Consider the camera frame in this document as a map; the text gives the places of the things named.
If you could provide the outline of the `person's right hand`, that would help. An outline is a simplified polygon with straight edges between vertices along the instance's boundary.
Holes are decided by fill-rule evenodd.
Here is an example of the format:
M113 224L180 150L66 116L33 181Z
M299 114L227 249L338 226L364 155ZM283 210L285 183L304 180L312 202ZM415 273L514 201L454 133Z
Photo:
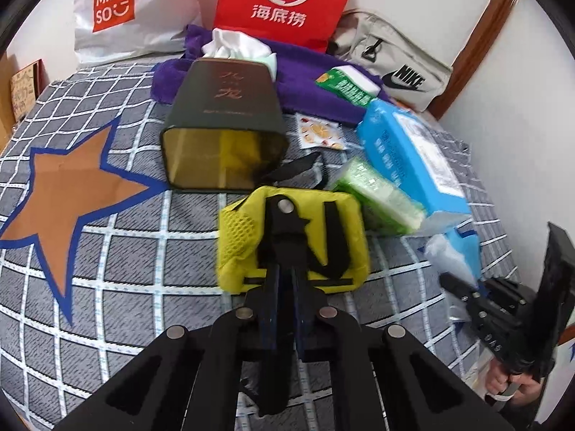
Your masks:
M502 394L509 385L517 384L519 387L512 396L510 403L522 407L535 402L541 395L543 381L538 383L529 374L509 376L507 370L496 359L492 358L486 373L486 391L493 395Z

